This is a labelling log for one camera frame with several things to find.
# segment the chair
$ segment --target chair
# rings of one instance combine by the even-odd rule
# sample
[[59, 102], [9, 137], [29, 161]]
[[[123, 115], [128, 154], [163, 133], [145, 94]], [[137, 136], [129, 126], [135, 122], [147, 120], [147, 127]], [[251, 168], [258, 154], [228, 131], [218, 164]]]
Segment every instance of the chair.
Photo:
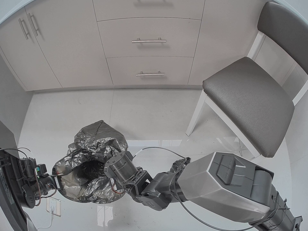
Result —
[[259, 32], [247, 57], [203, 81], [203, 90], [186, 134], [192, 133], [207, 103], [254, 157], [273, 157], [286, 135], [294, 106], [308, 89], [308, 81], [292, 101], [254, 60], [268, 36], [308, 74], [308, 25], [284, 6], [267, 2], [257, 28]]

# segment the electrical outlet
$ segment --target electrical outlet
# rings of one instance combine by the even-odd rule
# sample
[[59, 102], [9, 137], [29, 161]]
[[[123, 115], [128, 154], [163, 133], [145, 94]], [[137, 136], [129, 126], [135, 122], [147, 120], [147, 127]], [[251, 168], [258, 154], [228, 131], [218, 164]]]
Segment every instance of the electrical outlet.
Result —
[[50, 213], [50, 208], [53, 209], [53, 214], [56, 216], [61, 216], [61, 200], [56, 198], [47, 198], [46, 200], [46, 210]]

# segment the drawer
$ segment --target drawer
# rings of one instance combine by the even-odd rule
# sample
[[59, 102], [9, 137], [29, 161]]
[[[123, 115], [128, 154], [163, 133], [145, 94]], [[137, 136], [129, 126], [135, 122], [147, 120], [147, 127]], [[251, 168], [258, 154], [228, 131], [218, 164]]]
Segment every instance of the drawer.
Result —
[[[139, 56], [107, 59], [114, 85], [187, 85], [193, 57]], [[142, 71], [145, 75], [136, 76]]]
[[[199, 20], [179, 18], [129, 18], [98, 22], [105, 56], [193, 57]], [[166, 40], [165, 43], [132, 43], [133, 40]]]
[[97, 21], [133, 17], [201, 20], [205, 0], [93, 0]]

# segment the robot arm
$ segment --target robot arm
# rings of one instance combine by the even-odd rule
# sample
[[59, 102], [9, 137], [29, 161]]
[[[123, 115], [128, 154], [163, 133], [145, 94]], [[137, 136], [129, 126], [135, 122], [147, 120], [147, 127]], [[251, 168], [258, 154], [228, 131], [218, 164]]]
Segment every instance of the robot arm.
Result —
[[144, 206], [161, 211], [172, 202], [192, 201], [259, 231], [299, 231], [302, 217], [292, 215], [272, 185], [274, 173], [233, 153], [214, 152], [153, 179], [132, 159], [130, 152], [121, 152], [105, 164], [104, 172]]

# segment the metal handle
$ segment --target metal handle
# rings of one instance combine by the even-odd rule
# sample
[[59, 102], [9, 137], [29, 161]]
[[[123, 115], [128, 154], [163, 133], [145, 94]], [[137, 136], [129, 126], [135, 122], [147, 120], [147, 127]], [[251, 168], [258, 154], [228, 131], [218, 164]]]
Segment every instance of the metal handle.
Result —
[[158, 71], [158, 73], [154, 74], [144, 74], [142, 71], [140, 71], [140, 74], [136, 74], [136, 76], [151, 76], [151, 75], [165, 75], [165, 73], [161, 73], [160, 71]]
[[132, 43], [166, 43], [167, 40], [161, 39], [161, 37], [158, 38], [158, 40], [140, 40], [140, 38], [137, 38], [137, 40], [133, 40]]
[[30, 13], [28, 13], [27, 15], [28, 15], [28, 20], [29, 20], [29, 22], [30, 22], [30, 25], [31, 25], [31, 28], [32, 28], [33, 33], [34, 33], [36, 36], [38, 36], [38, 29], [35, 28], [35, 25], [34, 25], [33, 20], [32, 20], [33, 15], [30, 15]]
[[27, 32], [26, 33], [26, 31], [25, 31], [25, 28], [23, 27], [23, 22], [25, 22], [25, 20], [21, 20], [20, 18], [18, 19], [18, 22], [19, 22], [19, 24], [20, 24], [20, 26], [21, 26], [21, 30], [22, 30], [22, 32], [23, 32], [23, 34], [25, 35], [25, 37], [26, 37], [26, 40], [28, 39], [28, 35], [29, 35], [29, 32]]

